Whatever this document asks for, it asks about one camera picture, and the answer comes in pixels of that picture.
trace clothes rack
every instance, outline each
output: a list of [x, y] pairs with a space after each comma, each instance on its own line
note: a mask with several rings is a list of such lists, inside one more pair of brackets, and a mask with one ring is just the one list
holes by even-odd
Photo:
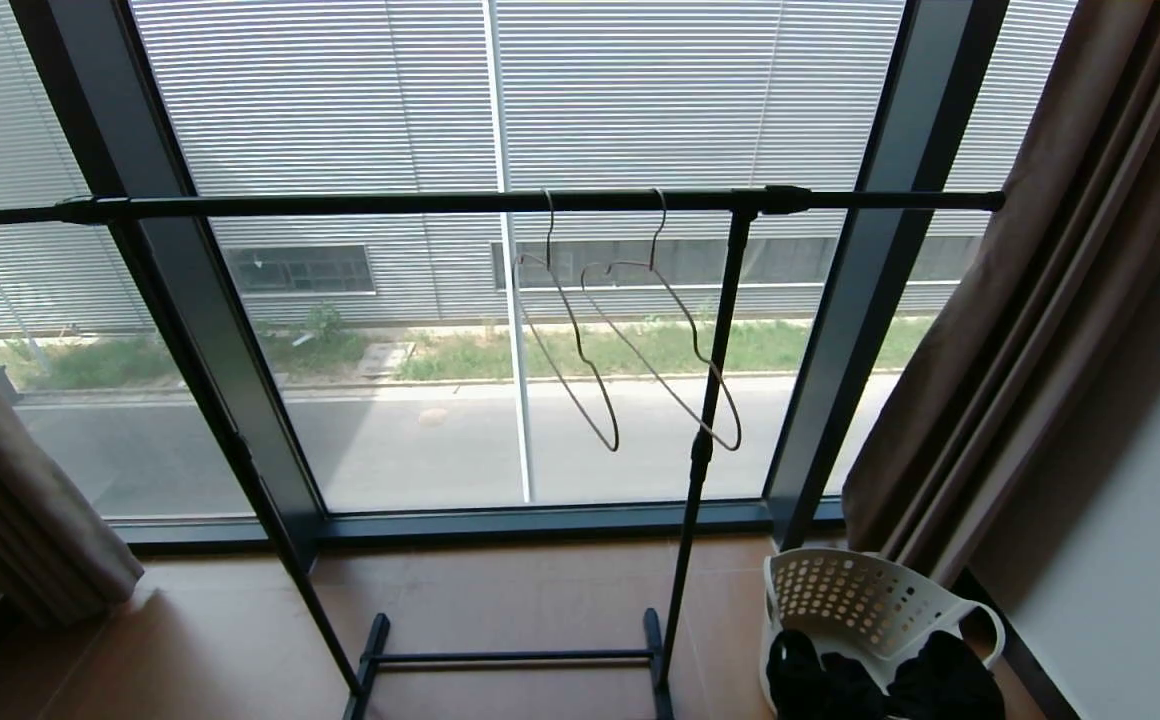
[[[68, 199], [60, 204], [37, 208], [0, 210], [0, 225], [59, 221], [86, 225], [113, 225], [124, 237], [135, 238], [123, 259], [132, 270], [137, 284], [145, 284], [147, 297], [171, 304], [167, 284], [155, 263], [138, 220], [168, 217], [274, 217], [275, 214], [412, 214], [412, 213], [542, 213], [567, 211], [727, 211], [731, 224], [727, 231], [726, 260], [722, 272], [722, 292], [718, 300], [716, 330], [711, 361], [717, 374], [709, 373], [699, 419], [702, 427], [695, 434], [690, 450], [689, 492], [682, 516], [677, 563], [673, 573], [673, 589], [668, 618], [661, 633], [659, 614], [647, 609], [643, 614], [645, 646], [641, 648], [608, 648], [608, 650], [530, 650], [530, 652], [426, 652], [387, 653], [389, 618], [375, 616], [367, 647], [355, 667], [339, 643], [327, 611], [316, 596], [314, 588], [297, 561], [296, 547], [278, 509], [268, 496], [264, 480], [251, 461], [246, 439], [233, 429], [222, 398], [213, 393], [210, 373], [202, 359], [191, 351], [181, 352], [177, 364], [187, 384], [222, 450], [238, 474], [238, 482], [256, 510], [264, 531], [287, 573], [291, 575], [302, 598], [318, 625], [338, 670], [345, 678], [350, 698], [345, 708], [346, 720], [361, 720], [367, 714], [376, 674], [389, 666], [473, 666], [516, 667], [522, 662], [600, 661], [625, 664], [645, 662], [652, 675], [652, 691], [657, 703], [657, 720], [672, 720], [673, 706], [668, 671], [686, 589], [686, 574], [690, 565], [695, 523], [699, 515], [699, 497], [704, 489], [708, 465], [713, 456], [713, 438], [705, 427], [712, 427], [718, 405], [723, 369], [726, 363], [731, 320], [735, 314], [735, 293], [740, 286], [745, 246], [749, 227], [759, 214], [793, 214], [810, 209], [894, 209], [894, 210], [998, 210], [1005, 202], [1003, 192], [817, 192], [796, 186], [740, 188], [740, 190], [625, 190], [625, 191], [552, 191], [551, 199], [542, 192], [385, 192], [385, 195], [321, 195], [321, 196], [247, 196], [247, 197], [88, 197]], [[168, 346], [191, 347], [193, 339], [176, 313], [159, 313], [164, 319], [160, 332]]]

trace white plastic basket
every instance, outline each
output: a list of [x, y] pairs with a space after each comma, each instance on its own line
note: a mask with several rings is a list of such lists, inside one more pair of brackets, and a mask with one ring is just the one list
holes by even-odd
[[858, 660], [878, 688], [886, 688], [896, 668], [922, 650], [930, 633], [944, 630], [960, 638], [958, 623], [977, 609], [989, 616], [996, 634], [984, 666], [1002, 655], [1006, 634], [996, 612], [902, 565], [846, 550], [803, 547], [768, 557], [763, 574], [767, 611], [757, 676], [768, 703], [767, 657], [781, 630], [807, 634], [819, 655], [840, 652]]

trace clothes hanger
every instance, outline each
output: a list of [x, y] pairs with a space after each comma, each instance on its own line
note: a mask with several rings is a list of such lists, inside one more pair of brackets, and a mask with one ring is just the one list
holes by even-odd
[[[696, 330], [695, 318], [691, 317], [691, 311], [686, 308], [686, 303], [682, 301], [677, 292], [673, 291], [673, 286], [664, 277], [664, 275], [661, 275], [661, 272], [657, 270], [657, 242], [659, 241], [659, 234], [661, 234], [661, 232], [664, 231], [664, 224], [667, 223], [668, 220], [668, 205], [667, 202], [664, 201], [664, 192], [659, 191], [658, 188], [654, 188], [652, 192], [655, 192], [659, 199], [661, 201], [661, 224], [659, 224], [657, 233], [652, 237], [652, 249], [650, 249], [650, 253], [647, 255], [647, 261], [645, 261], [645, 263], [636, 263], [632, 260], [612, 260], [609, 261], [609, 263], [589, 263], [588, 266], [585, 266], [583, 269], [580, 270], [580, 292], [583, 292], [583, 296], [588, 297], [589, 305], [593, 305], [595, 313], [599, 313], [599, 317], [602, 318], [603, 322], [607, 322], [608, 327], [616, 333], [616, 336], [619, 337], [619, 340], [624, 341], [625, 346], [629, 346], [630, 350], [635, 351], [635, 355], [638, 356], [638, 359], [648, 370], [648, 372], [653, 374], [654, 378], [657, 378], [657, 381], [661, 384], [661, 387], [664, 387], [668, 393], [670, 393], [670, 397], [679, 403], [681, 409], [686, 410], [686, 414], [690, 415], [691, 419], [695, 420], [695, 423], [698, 424], [699, 428], [704, 430], [704, 432], [709, 432], [709, 436], [711, 436], [715, 439], [715, 442], [718, 443], [718, 445], [723, 446], [723, 450], [735, 452], [740, 448], [740, 439], [741, 439], [740, 410], [735, 409], [735, 399], [731, 397], [731, 388], [727, 388], [726, 381], [722, 379], [722, 372], [720, 370], [718, 370], [718, 366], [715, 365], [713, 362], [710, 361], [708, 357], [699, 354], [699, 333]], [[603, 275], [611, 275], [611, 271], [612, 269], [616, 268], [616, 266], [626, 266], [628, 268], [640, 268], [648, 270], [648, 272], [655, 275], [658, 281], [661, 282], [664, 290], [668, 291], [668, 294], [672, 297], [673, 301], [677, 305], [679, 310], [682, 311], [682, 315], [686, 317], [686, 321], [691, 327], [691, 352], [695, 354], [696, 361], [699, 361], [699, 363], [709, 365], [709, 373], [711, 373], [713, 378], [717, 379], [718, 387], [722, 388], [722, 394], [727, 398], [727, 407], [730, 407], [731, 409], [731, 417], [732, 420], [735, 421], [734, 443], [727, 443], [725, 439], [718, 436], [718, 432], [715, 432], [713, 428], [709, 427], [709, 423], [705, 423], [705, 421], [701, 419], [699, 415], [695, 414], [695, 410], [691, 410], [691, 406], [686, 403], [686, 401], [682, 400], [682, 397], [677, 395], [676, 392], [673, 392], [673, 387], [670, 387], [670, 385], [664, 380], [661, 374], [657, 372], [657, 369], [653, 368], [652, 364], [650, 364], [647, 356], [644, 356], [641, 351], [638, 350], [638, 347], [636, 347], [635, 343], [632, 343], [625, 336], [625, 333], [622, 332], [621, 328], [618, 328], [617, 325], [612, 322], [611, 318], [608, 318], [607, 313], [603, 313], [602, 307], [600, 307], [599, 303], [593, 299], [592, 294], [589, 294], [589, 290], [585, 285], [585, 278], [588, 277], [589, 271], [593, 270], [594, 268], [603, 268]]]
[[599, 373], [599, 366], [594, 365], [593, 361], [583, 354], [583, 343], [580, 342], [580, 323], [577, 322], [575, 313], [572, 313], [571, 311], [571, 301], [567, 301], [566, 292], [561, 291], [561, 283], [558, 282], [558, 275], [553, 272], [553, 196], [549, 195], [549, 190], [543, 192], [544, 201], [549, 204], [549, 232], [544, 235], [544, 260], [539, 260], [538, 256], [530, 255], [528, 252], [520, 252], [515, 263], [513, 263], [513, 269], [515, 269], [515, 274], [517, 275], [514, 282], [517, 283], [517, 288], [522, 288], [521, 267], [527, 261], [543, 266], [543, 268], [548, 270], [549, 278], [553, 282], [553, 288], [557, 288], [558, 297], [561, 299], [561, 305], [563, 307], [566, 307], [567, 318], [571, 319], [571, 332], [575, 334], [577, 354], [580, 355], [580, 361], [582, 361], [585, 365], [589, 366], [589, 372], [593, 373], [594, 381], [599, 383], [599, 391], [602, 392], [602, 401], [607, 406], [607, 416], [611, 419], [611, 438], [608, 439], [607, 436], [602, 434], [602, 430], [599, 429], [599, 424], [594, 423], [593, 417], [589, 416], [589, 412], [583, 408], [583, 405], [580, 405], [580, 398], [577, 398], [577, 393], [572, 391], [570, 384], [566, 381], [566, 378], [561, 377], [561, 370], [558, 369], [558, 364], [553, 361], [553, 355], [549, 354], [549, 348], [544, 346], [543, 337], [541, 337], [539, 332], [535, 329], [535, 323], [531, 322], [530, 317], [525, 313], [525, 307], [522, 306], [521, 293], [515, 293], [519, 315], [522, 318], [522, 322], [525, 323], [525, 327], [530, 328], [531, 336], [535, 337], [536, 346], [541, 347], [541, 352], [544, 354], [544, 359], [548, 361], [549, 368], [553, 369], [553, 374], [556, 374], [558, 381], [561, 383], [561, 388], [567, 391], [567, 397], [571, 397], [571, 402], [575, 405], [578, 410], [580, 410], [580, 415], [583, 415], [586, 423], [589, 423], [589, 428], [593, 429], [595, 436], [602, 441], [602, 445], [607, 446], [607, 450], [616, 452], [619, 450], [619, 423], [616, 421], [616, 409], [611, 406], [611, 397], [607, 394], [607, 386], [602, 383], [602, 374]]

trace road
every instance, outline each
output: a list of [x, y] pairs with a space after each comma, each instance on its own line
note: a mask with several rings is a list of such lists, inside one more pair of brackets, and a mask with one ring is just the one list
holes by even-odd
[[[893, 374], [869, 381], [848, 430], [854, 457], [880, 410]], [[728, 381], [744, 428], [739, 451], [715, 452], [705, 497], [762, 490], [792, 378]], [[673, 388], [698, 406], [703, 381]], [[593, 383], [577, 397], [600, 428], [606, 410]], [[534, 500], [558, 503], [679, 500], [686, 496], [694, 421], [654, 383], [608, 383], [621, 448], [608, 452], [560, 384], [531, 384]], [[387, 388], [357, 395], [289, 393], [289, 414], [319, 487], [334, 511], [521, 506], [512, 386]], [[30, 434], [109, 518], [247, 514], [213, 437], [188, 400], [17, 406]], [[734, 438], [725, 406], [718, 429]], [[833, 470], [841, 487], [844, 464]]]

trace brown curtain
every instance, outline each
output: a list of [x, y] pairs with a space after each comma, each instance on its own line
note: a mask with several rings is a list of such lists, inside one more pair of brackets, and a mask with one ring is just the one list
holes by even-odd
[[144, 569], [0, 395], [0, 589], [42, 626], [126, 601]]
[[945, 584], [1160, 263], [1160, 3], [1080, 1], [1006, 191], [842, 490], [851, 547]]

